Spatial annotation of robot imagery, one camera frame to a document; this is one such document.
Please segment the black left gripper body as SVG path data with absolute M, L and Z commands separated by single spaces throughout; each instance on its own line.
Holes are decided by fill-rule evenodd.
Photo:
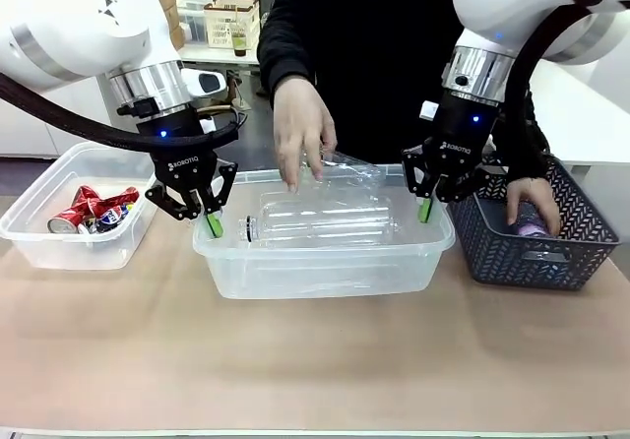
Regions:
M 158 110 L 154 105 L 141 105 L 136 126 L 141 135 L 162 142 L 150 153 L 156 182 L 146 191 L 147 196 L 167 196 L 168 189 L 179 196 L 209 195 L 220 139 L 216 132 L 204 130 L 194 107 Z

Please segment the person left hand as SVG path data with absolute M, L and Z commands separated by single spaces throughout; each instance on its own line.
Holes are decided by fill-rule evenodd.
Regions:
M 561 228 L 561 216 L 549 183 L 543 178 L 521 178 L 510 182 L 507 186 L 507 222 L 516 222 L 519 205 L 522 200 L 533 203 L 548 232 L 558 235 Z

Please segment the person right hand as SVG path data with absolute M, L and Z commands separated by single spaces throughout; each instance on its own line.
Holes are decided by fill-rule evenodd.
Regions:
M 278 169 L 288 190 L 295 192 L 303 156 L 313 176 L 322 178 L 321 154 L 331 153 L 338 143 L 334 120 L 315 87 L 300 76 L 280 81 L 273 105 Z

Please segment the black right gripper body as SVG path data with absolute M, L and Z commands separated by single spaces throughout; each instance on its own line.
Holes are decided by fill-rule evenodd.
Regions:
M 432 122 L 430 174 L 463 177 L 481 163 L 498 107 L 444 92 Z

